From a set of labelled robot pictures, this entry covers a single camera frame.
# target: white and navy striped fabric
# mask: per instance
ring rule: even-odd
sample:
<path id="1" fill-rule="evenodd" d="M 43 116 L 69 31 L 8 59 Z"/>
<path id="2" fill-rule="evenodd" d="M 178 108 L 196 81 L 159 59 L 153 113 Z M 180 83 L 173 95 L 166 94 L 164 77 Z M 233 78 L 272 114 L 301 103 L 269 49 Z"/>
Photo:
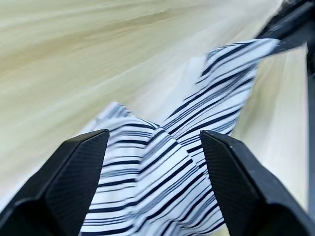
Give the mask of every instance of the white and navy striped fabric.
<path id="1" fill-rule="evenodd" d="M 109 129 L 103 168 L 83 236 L 209 235 L 224 224 L 199 139 L 230 134 L 259 60 L 279 41 L 251 40 L 211 51 L 189 94 L 162 124 L 113 103 L 84 132 Z"/>

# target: crumpled cloth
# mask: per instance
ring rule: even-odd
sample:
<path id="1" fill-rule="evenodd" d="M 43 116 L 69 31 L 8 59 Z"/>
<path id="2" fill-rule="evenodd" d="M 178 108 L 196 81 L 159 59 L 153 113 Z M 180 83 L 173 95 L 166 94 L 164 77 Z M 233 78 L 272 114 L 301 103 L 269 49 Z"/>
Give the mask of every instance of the crumpled cloth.
<path id="1" fill-rule="evenodd" d="M 257 39 L 209 52 L 192 93 L 161 124 L 118 103 L 93 119 L 83 132 L 109 129 L 110 138 L 81 234 L 192 236 L 219 229 L 224 219 L 199 133 L 231 134 L 260 60 L 278 45 Z"/>

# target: striped shirt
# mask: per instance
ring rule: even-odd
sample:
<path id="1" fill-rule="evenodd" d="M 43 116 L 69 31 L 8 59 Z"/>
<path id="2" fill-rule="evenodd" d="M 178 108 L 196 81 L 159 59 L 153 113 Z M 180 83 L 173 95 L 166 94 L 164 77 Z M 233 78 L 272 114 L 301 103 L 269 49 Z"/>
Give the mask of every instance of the striped shirt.
<path id="1" fill-rule="evenodd" d="M 209 235 L 224 224 L 199 133 L 231 134 L 260 59 L 279 41 L 251 40 L 209 52 L 181 105 L 161 124 L 112 103 L 84 129 L 109 129 L 83 236 Z"/>

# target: textured gripper pad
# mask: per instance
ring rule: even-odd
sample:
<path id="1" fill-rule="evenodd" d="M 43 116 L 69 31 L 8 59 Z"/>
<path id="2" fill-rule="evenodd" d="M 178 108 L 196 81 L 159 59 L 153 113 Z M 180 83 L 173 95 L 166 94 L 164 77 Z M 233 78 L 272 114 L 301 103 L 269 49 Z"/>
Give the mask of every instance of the textured gripper pad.
<path id="1" fill-rule="evenodd" d="M 64 235 L 77 236 L 95 193 L 107 136 L 86 140 L 72 154 L 47 190 L 45 199 Z"/>

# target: light wooden surface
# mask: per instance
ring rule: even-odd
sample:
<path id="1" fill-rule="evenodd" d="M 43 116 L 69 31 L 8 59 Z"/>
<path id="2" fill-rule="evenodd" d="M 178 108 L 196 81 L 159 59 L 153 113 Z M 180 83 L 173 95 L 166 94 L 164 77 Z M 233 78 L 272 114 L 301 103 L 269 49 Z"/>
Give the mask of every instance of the light wooden surface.
<path id="1" fill-rule="evenodd" d="M 187 91 L 192 58 L 253 38 L 279 5 L 275 0 L 0 1 L 0 209 L 63 140 L 109 102 L 163 120 L 172 109 L 167 101 L 176 104 Z M 261 70 L 235 130 L 303 206 L 304 56 L 299 49 L 263 63 L 267 70 Z"/>

